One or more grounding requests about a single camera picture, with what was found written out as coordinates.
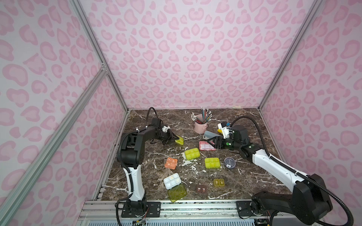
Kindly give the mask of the small yellow pillbox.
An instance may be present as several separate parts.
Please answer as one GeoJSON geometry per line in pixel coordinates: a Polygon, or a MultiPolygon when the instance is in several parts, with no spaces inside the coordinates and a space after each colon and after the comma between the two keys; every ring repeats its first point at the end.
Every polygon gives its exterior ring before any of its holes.
{"type": "Polygon", "coordinates": [[[224,179],[214,179],[213,180],[214,187],[225,187],[224,179]]]}

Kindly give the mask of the small dark red pillbox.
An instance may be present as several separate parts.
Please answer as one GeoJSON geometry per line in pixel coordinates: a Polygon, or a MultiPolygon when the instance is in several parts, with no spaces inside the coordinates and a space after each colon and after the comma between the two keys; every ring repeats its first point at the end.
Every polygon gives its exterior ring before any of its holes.
{"type": "Polygon", "coordinates": [[[196,192],[199,194],[206,194],[207,193],[207,186],[198,184],[196,185],[196,192]]]}

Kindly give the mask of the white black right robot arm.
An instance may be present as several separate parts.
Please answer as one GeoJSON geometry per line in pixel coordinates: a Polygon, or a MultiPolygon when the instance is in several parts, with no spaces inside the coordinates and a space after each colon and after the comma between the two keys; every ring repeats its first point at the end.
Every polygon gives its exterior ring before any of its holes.
{"type": "Polygon", "coordinates": [[[270,173],[291,192],[290,195],[267,191],[255,194],[249,208],[255,215],[266,211],[274,214],[285,212],[293,214],[306,225],[312,225],[332,211],[330,196],[320,188],[324,185],[321,177],[308,176],[267,153],[263,147],[251,142],[243,126],[224,127],[222,131],[223,135],[209,138],[208,144],[216,149],[237,151],[243,159],[270,173]]]}

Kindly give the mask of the pink red rectangular pillbox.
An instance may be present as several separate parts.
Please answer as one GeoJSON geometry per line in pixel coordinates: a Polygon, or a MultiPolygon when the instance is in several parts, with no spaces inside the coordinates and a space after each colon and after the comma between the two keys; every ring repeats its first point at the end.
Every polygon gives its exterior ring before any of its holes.
{"type": "Polygon", "coordinates": [[[200,141],[199,142],[199,150],[200,151],[215,151],[216,148],[214,148],[212,145],[210,145],[206,141],[200,141]]]}

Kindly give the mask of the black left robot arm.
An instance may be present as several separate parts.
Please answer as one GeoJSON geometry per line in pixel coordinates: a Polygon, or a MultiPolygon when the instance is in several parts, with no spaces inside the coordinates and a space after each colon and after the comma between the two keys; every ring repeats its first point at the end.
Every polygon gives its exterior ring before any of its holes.
{"type": "Polygon", "coordinates": [[[172,142],[181,145],[184,143],[183,138],[172,132],[171,128],[164,125],[159,118],[153,118],[151,124],[141,130],[122,135],[116,157],[127,176],[129,195],[126,203],[129,207],[146,208],[147,199],[142,184],[141,165],[145,157],[146,142],[152,140],[158,140],[163,145],[172,142]]]}

